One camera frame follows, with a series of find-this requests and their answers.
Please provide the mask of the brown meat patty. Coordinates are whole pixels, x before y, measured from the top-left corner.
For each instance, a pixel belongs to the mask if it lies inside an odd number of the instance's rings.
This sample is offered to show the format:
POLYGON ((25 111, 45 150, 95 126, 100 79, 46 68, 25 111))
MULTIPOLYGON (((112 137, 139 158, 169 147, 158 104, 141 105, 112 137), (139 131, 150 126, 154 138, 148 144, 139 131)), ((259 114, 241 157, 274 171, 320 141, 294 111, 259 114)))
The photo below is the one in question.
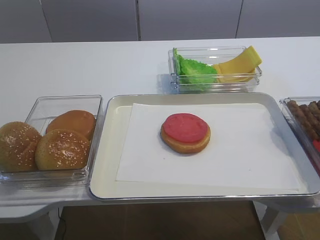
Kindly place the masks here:
POLYGON ((287 103, 287 106, 291 112, 291 114, 295 117, 297 122, 301 125, 301 127, 307 131, 309 129, 309 122, 304 115, 303 111, 300 109, 300 107, 297 105, 297 103, 294 100, 290 100, 287 103))

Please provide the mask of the yellow cheese slices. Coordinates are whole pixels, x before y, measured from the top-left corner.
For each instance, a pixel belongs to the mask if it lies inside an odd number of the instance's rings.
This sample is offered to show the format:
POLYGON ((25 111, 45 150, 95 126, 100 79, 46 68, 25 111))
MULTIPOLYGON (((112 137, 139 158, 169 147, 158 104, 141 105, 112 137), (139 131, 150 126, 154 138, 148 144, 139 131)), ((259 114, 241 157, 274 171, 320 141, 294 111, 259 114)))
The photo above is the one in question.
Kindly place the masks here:
POLYGON ((218 64, 214 64, 218 83, 239 83, 247 82, 250 77, 236 77, 236 75, 249 75, 255 73, 255 69, 262 63, 262 59, 251 45, 237 57, 218 64))

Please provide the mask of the clear patty tomato container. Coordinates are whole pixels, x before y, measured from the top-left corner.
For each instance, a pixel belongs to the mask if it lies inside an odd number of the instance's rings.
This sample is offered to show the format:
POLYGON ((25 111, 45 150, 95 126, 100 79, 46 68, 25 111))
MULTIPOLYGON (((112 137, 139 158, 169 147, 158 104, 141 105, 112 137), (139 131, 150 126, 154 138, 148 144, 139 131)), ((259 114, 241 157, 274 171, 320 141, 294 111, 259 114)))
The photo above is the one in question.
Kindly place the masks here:
POLYGON ((288 108, 287 103, 293 100, 297 103, 298 106, 300 105, 308 105, 312 101, 316 101, 320 108, 320 97, 319 96, 304 96, 304 97, 287 97, 281 99, 279 101, 282 107, 282 113, 288 122, 291 130, 293 131, 294 135, 298 139, 299 143, 301 144, 303 150, 305 151, 307 157, 309 158, 310 163, 315 168, 316 172, 320 172, 320 153, 315 149, 313 145, 313 140, 310 138, 308 133, 304 130, 304 128, 297 122, 296 118, 292 115, 291 111, 288 108))

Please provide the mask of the silver metal tray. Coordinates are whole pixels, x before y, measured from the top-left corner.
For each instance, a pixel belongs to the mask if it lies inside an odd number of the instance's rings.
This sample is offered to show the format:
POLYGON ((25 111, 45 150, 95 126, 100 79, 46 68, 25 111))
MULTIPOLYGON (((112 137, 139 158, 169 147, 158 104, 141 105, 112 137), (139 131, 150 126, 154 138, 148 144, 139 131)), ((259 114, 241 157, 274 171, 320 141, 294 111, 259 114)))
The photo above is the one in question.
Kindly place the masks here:
POLYGON ((104 126, 90 181, 91 193, 102 200, 199 200, 276 198, 309 196, 320 190, 320 177, 289 127, 276 101, 265 93, 202 93, 119 95, 107 104, 104 126), (298 189, 231 187, 117 180, 118 168, 133 105, 186 106, 218 104, 261 104, 270 114, 292 160, 300 184, 298 189))

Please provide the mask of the green lettuce leaf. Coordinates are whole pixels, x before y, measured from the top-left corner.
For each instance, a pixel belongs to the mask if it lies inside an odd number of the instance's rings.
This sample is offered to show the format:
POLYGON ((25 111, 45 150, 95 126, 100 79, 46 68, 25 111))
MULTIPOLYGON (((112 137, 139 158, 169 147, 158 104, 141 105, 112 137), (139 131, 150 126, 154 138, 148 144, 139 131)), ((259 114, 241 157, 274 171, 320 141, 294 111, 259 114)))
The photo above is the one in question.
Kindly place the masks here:
POLYGON ((214 67, 194 59, 183 58, 176 48, 173 48, 173 58, 176 72, 181 84, 213 84, 217 83, 214 67))

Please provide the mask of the plain bottom bun in container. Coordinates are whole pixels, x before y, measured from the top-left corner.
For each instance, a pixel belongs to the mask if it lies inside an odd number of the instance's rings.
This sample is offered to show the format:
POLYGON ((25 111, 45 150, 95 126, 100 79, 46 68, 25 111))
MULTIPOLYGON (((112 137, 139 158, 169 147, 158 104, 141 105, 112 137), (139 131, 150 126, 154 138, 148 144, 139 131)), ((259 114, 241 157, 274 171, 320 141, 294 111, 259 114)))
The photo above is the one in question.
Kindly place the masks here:
POLYGON ((70 110, 57 116, 46 128, 46 133, 56 129, 75 131, 89 141, 92 139, 96 126, 95 116, 85 110, 70 110))

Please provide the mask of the red tomato slices stack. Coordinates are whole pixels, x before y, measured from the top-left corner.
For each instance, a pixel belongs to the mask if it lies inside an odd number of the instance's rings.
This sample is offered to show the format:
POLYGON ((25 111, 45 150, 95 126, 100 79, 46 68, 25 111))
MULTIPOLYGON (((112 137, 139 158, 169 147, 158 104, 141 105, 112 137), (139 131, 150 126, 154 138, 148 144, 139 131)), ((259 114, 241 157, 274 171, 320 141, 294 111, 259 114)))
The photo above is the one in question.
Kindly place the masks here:
POLYGON ((312 141, 313 146, 315 147, 315 149, 320 152, 320 141, 319 140, 313 140, 312 141))

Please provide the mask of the right sesame top bun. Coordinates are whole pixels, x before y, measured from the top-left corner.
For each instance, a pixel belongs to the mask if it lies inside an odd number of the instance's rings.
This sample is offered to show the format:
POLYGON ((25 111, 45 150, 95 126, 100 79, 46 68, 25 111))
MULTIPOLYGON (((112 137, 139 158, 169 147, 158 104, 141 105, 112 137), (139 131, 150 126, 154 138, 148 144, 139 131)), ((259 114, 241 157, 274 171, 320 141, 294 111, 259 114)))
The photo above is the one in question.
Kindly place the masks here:
POLYGON ((67 129, 46 133, 38 142, 35 163, 41 171, 82 169, 87 165, 91 143, 67 129))

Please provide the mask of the bottom bun on tray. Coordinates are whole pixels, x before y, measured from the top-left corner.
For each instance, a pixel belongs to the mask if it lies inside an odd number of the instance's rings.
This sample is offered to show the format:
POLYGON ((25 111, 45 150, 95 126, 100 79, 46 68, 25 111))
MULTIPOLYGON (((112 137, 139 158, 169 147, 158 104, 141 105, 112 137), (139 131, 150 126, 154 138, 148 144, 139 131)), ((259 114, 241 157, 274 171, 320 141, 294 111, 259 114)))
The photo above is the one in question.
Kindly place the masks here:
POLYGON ((204 150, 210 142, 211 139, 211 129, 208 126, 207 132, 204 135, 204 138, 198 142, 194 143, 185 143, 180 142, 172 137, 170 137, 167 133, 165 133, 164 127, 161 127, 160 137, 162 141, 169 146, 172 150, 180 154, 196 154, 204 150))

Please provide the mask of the red tomato slice on bun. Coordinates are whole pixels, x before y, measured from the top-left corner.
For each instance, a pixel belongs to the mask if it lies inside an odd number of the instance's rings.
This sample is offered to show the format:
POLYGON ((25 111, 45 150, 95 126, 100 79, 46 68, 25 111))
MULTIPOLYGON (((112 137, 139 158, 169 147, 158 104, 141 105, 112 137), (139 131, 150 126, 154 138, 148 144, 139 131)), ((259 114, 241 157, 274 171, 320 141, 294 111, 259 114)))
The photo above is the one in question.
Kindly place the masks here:
POLYGON ((170 139, 183 144, 197 144, 210 136, 206 121, 191 113, 174 113, 166 118, 162 130, 170 139))

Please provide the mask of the clear lettuce cheese container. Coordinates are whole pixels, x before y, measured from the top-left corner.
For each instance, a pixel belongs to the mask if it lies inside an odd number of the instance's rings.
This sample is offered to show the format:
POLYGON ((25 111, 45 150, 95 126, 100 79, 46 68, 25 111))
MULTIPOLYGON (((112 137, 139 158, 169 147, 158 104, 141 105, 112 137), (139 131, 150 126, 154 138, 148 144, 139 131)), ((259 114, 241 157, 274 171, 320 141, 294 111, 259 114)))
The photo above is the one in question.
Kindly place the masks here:
MULTIPOLYGON (((224 63, 240 55, 245 46, 213 46, 213 47, 174 47, 185 59, 192 59, 208 66, 224 63)), ((173 48, 168 51, 170 84, 178 93, 213 93, 213 92, 252 92, 260 83, 262 70, 260 65, 253 74, 239 74, 235 77, 249 77, 249 81, 231 83, 182 84, 177 74, 173 48)))

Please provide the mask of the white paper sheet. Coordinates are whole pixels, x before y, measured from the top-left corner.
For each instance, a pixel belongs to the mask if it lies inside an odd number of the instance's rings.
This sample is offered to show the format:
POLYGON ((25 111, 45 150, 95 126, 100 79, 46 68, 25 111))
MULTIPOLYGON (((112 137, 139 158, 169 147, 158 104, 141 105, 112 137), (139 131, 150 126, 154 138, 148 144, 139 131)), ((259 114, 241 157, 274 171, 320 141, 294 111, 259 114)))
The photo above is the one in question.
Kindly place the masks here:
POLYGON ((118 181, 297 190, 292 158, 259 103, 134 104, 117 171, 118 181), (166 118, 194 114, 208 123, 207 147, 180 154, 160 137, 166 118))

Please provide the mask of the clear bun container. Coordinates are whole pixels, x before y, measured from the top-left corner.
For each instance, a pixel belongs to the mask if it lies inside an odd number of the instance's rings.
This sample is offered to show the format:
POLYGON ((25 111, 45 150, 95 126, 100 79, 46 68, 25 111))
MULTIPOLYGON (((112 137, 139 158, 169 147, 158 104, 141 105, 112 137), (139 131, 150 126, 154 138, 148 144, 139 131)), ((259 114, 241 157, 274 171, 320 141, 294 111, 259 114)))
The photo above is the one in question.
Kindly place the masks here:
POLYGON ((34 103, 26 123, 43 137, 48 125, 59 115, 83 110, 94 115, 95 129, 90 141, 87 165, 81 169, 37 170, 20 172, 0 171, 0 183, 17 188, 40 188, 86 185, 89 182, 103 125, 103 99, 100 95, 40 97, 34 103))

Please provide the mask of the left sesame top bun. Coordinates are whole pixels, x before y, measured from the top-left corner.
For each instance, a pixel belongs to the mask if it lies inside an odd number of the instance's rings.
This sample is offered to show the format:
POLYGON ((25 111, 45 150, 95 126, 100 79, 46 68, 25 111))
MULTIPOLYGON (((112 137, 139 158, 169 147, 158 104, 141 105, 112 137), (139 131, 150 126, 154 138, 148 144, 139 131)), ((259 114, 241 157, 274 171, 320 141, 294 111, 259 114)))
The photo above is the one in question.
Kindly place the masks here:
POLYGON ((36 171, 35 153, 42 136, 31 125, 14 121, 0 128, 0 170, 5 173, 36 171))

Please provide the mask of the brown patty stack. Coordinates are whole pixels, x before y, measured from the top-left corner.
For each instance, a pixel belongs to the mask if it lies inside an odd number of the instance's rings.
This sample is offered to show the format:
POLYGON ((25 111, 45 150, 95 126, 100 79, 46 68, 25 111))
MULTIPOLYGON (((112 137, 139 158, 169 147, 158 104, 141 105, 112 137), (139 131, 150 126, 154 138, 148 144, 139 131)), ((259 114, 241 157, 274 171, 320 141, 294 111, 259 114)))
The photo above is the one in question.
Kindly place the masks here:
POLYGON ((311 101, 309 104, 299 106, 304 115, 303 127, 309 137, 314 141, 320 140, 320 108, 316 101, 311 101))

